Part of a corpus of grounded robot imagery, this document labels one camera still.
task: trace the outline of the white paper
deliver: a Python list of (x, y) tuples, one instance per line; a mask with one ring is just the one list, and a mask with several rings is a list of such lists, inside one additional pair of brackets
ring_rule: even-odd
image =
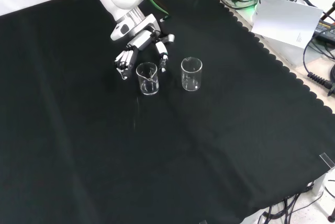
[(252, 32), (306, 47), (322, 15), (322, 9), (286, 0), (261, 0), (253, 17)]

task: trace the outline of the black cloth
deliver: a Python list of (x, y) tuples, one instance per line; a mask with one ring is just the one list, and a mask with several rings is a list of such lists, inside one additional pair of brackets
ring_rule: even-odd
[(151, 97), (114, 69), (128, 39), (99, 0), (0, 18), (0, 223), (240, 223), (328, 170), (335, 119), (301, 80), (218, 0), (159, 2), (176, 37)]

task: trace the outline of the clear glass cup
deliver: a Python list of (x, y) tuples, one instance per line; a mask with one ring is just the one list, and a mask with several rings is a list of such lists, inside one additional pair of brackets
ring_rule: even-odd
[(136, 68), (141, 92), (145, 95), (154, 95), (159, 90), (157, 66), (154, 63), (141, 63)]
[(198, 58), (185, 58), (182, 62), (182, 85), (189, 92), (201, 86), (203, 63)]

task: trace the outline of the connector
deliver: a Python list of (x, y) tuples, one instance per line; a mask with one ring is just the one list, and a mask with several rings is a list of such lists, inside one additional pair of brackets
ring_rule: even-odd
[(318, 84), (321, 84), (323, 87), (327, 88), (329, 90), (328, 96), (331, 96), (332, 94), (335, 94), (335, 83), (333, 83), (330, 80), (325, 80), (317, 75), (315, 75), (313, 72), (309, 72), (307, 75), (310, 79), (314, 80)]

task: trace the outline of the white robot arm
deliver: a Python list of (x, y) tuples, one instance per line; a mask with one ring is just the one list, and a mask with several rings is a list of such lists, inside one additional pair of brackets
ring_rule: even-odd
[(132, 40), (126, 49), (116, 58), (117, 71), (125, 80), (131, 75), (131, 70), (136, 62), (138, 51), (143, 50), (149, 43), (156, 44), (161, 57), (160, 70), (166, 70), (168, 52), (164, 43), (173, 42), (174, 36), (168, 35), (161, 38), (161, 29), (153, 14), (145, 16), (138, 5), (144, 0), (100, 0), (110, 12), (117, 23), (111, 34), (113, 41), (128, 35)]

